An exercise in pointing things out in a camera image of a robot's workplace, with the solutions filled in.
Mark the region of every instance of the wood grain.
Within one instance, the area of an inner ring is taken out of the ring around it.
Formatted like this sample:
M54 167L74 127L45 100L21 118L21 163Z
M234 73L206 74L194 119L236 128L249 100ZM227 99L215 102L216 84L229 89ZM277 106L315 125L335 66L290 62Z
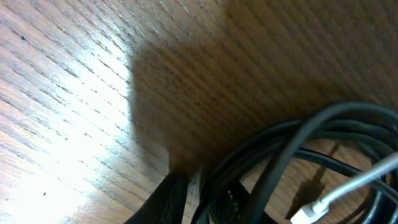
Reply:
M391 0L1 0L0 222L122 223L169 169L209 169L261 128L345 100L396 108L397 15ZM272 217L317 168L291 162ZM194 179L184 223L197 204Z

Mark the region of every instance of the coiled cable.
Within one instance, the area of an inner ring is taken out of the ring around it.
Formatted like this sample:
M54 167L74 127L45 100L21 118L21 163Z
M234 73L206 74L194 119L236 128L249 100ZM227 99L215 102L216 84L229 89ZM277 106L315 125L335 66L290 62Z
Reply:
M372 119L343 118L358 112ZM342 139L358 143L372 163L396 152L398 114L383 106L349 102L329 106L297 121L264 129L239 145L206 179L201 189L200 204L192 223L275 223L264 212L284 169L292 158L314 162L351 177L361 172L334 158L302 148L306 140ZM269 159L252 192L249 194L239 179L263 160ZM367 205L359 208L362 215L355 223L397 223L398 171L389 183L382 177L370 183L374 194Z

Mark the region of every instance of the white cable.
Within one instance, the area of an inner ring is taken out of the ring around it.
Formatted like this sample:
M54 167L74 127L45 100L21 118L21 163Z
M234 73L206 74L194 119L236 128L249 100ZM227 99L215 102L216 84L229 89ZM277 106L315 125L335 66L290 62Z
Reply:
M333 201L344 196L348 192L372 182L397 167L398 152L395 152L373 165L368 171L355 175L347 183L337 187L324 197L319 198L310 204L304 205L296 214L294 214L290 219L290 222L292 224L311 224L316 222L329 211L329 204Z

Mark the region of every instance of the black object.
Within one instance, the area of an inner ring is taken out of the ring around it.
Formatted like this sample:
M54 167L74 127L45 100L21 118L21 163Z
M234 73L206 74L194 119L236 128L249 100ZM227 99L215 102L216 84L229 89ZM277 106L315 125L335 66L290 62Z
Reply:
M187 189L186 175L168 174L142 207L124 224L181 223Z
M346 112L359 112L365 116L342 118L341 116ZM264 207L291 158L314 162L345 176L360 172L329 156L302 148L301 145L305 140L327 138L355 141L359 149L371 158L372 163L375 163L398 149L397 124L398 114L394 111L370 103L351 102L327 107L302 120L289 121L264 129L238 146L205 179L201 189L200 204L192 218L192 223L209 223L208 214L217 224L275 223L264 212ZM269 157L271 157L270 162L249 194L240 184L239 179ZM397 180L398 172L395 170L392 172L389 184L386 183L385 177L371 183L374 192L355 211L359 214L364 210L355 223L398 222ZM144 204L138 213L142 209L152 208L145 207ZM354 215L350 215L343 221L350 222L353 217Z

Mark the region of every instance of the cable bundle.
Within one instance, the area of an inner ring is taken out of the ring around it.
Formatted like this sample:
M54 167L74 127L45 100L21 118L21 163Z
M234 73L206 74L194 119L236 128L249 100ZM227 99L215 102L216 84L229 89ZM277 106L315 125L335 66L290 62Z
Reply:
M370 115L377 122L342 118L342 115L352 112ZM355 141L374 164L397 151L397 123L398 114L390 109L370 103L351 102L329 106L302 120L264 129L238 146L208 176L192 223L208 223L209 214L215 223L275 223L264 212L264 208L292 158L314 162L348 177L361 172L334 158L302 148L304 141ZM249 194L239 179L266 159L270 159L269 163ZM359 214L364 210L355 223L397 223L397 180L398 172L394 170L389 183L385 177L370 183L373 194L355 211L355 214Z

